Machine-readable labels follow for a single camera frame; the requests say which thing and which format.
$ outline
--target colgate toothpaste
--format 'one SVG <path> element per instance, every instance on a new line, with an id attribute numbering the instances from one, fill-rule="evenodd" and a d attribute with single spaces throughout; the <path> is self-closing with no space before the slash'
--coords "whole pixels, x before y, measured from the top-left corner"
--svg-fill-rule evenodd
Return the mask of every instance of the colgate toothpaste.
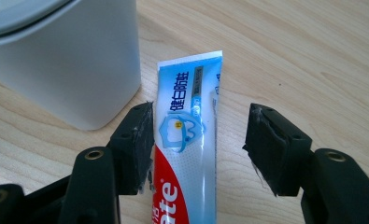
<path id="1" fill-rule="evenodd" d="M 158 63 L 153 223 L 216 222 L 222 52 Z"/>

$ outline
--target white plastic bin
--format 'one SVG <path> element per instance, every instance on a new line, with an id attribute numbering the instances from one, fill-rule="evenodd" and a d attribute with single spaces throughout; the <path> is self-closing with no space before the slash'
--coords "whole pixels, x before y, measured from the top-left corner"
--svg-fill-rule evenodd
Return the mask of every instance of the white plastic bin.
<path id="1" fill-rule="evenodd" d="M 0 0 L 0 83 L 81 129 L 140 86 L 135 0 Z"/>

